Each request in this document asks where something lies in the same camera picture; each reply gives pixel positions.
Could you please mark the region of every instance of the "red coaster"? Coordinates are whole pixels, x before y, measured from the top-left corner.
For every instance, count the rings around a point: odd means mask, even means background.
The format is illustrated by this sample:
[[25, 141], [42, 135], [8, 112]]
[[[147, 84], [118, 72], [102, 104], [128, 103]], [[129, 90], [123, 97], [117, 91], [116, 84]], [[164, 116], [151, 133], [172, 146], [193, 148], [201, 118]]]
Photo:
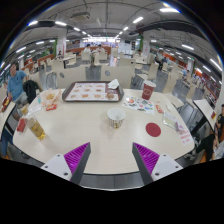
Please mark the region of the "red coaster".
[[145, 127], [147, 133], [152, 137], [158, 137], [161, 134], [160, 127], [155, 123], [148, 123]]

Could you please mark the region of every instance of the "food wrapper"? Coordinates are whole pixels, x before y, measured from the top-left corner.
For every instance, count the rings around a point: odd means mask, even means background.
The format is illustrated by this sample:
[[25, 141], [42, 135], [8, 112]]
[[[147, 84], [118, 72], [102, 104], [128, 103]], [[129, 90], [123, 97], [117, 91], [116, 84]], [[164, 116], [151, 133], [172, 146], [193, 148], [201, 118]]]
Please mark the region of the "food wrapper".
[[41, 104], [44, 107], [54, 104], [55, 101], [59, 100], [61, 96], [61, 89], [52, 90], [49, 89], [46, 92], [41, 93]]
[[57, 104], [52, 104], [52, 105], [47, 106], [46, 111], [55, 110], [56, 108], [57, 108]]

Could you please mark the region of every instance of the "paper cup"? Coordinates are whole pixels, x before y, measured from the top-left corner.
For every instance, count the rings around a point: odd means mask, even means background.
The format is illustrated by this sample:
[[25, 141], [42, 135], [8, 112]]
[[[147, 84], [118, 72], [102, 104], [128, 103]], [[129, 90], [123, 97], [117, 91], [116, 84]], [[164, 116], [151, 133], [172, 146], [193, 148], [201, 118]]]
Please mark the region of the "paper cup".
[[144, 81], [142, 98], [144, 100], [149, 100], [155, 87], [156, 87], [155, 83], [148, 81], [148, 80]]
[[113, 128], [121, 127], [124, 118], [125, 112], [120, 108], [111, 108], [107, 112], [109, 118], [109, 125]]

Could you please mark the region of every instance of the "drink cup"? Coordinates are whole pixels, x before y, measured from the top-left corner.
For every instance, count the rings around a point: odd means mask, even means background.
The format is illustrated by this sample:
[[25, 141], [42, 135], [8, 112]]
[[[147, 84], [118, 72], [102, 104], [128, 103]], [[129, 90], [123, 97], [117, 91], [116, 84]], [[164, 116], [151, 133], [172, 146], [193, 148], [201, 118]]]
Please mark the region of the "drink cup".
[[144, 86], [143, 86], [143, 92], [142, 92], [142, 98], [144, 100], [149, 100], [153, 91], [154, 91], [154, 88], [156, 87], [156, 84], [149, 81], [149, 80], [146, 80], [144, 81]]

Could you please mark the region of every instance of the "chair back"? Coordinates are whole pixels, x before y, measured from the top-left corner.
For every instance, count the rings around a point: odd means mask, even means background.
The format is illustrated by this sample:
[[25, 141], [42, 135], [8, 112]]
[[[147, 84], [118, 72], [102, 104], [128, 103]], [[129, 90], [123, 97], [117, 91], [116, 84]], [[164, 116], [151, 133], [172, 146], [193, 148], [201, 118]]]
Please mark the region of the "chair back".
[[195, 90], [196, 90], [196, 85], [191, 85], [190, 90], [188, 91], [187, 95], [186, 95], [186, 99], [188, 100], [192, 100]]
[[148, 80], [156, 79], [158, 68], [159, 68], [159, 65], [151, 64], [151, 66], [149, 68]]
[[163, 89], [163, 94], [172, 94], [175, 85], [176, 78], [169, 74], [166, 85]]

